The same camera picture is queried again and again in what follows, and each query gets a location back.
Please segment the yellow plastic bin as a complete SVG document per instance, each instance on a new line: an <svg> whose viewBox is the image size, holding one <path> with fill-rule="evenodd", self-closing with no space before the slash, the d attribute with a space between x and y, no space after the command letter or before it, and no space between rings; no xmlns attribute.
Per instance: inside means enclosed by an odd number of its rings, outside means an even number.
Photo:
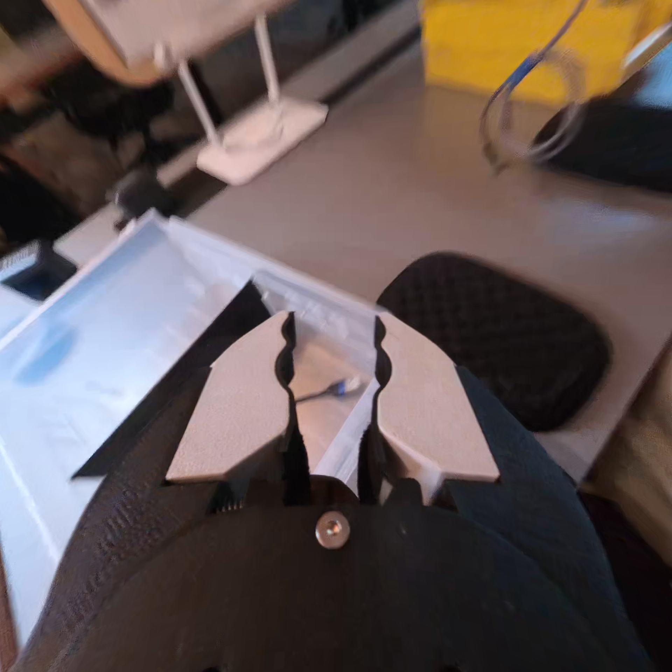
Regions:
<svg viewBox="0 0 672 672"><path fill-rule="evenodd" d="M422 1L425 80L492 94L559 31L578 1ZM670 1L588 1L556 50L581 67L579 99L624 78L624 57L671 19Z"/></svg>

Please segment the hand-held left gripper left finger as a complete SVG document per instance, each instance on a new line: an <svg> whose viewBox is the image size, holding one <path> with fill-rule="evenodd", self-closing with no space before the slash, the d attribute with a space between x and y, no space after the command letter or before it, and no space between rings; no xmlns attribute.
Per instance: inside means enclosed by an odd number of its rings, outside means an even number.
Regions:
<svg viewBox="0 0 672 672"><path fill-rule="evenodd" d="M309 502L307 450L290 389L295 345L294 314L285 310L215 360L167 482L227 483L239 499L258 479L279 484L287 505Z"/></svg>

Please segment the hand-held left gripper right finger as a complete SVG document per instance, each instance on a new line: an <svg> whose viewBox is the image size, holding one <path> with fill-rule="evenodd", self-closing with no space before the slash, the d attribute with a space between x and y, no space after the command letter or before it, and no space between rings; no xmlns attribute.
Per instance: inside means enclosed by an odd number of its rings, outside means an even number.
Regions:
<svg viewBox="0 0 672 672"><path fill-rule="evenodd" d="M378 503L403 479L423 504L445 481L496 483L500 470L451 358L391 314L377 315L371 420L359 448L358 495Z"/></svg>

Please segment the grey power adapter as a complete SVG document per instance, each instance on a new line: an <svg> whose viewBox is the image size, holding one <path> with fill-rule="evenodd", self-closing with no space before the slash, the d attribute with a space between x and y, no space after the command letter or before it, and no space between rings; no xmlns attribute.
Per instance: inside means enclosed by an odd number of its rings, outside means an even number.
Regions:
<svg viewBox="0 0 672 672"><path fill-rule="evenodd" d="M121 211L125 221L137 219L152 209L170 216L177 212L179 205L177 198L158 179L156 168L146 165L125 175L105 197Z"/></svg>

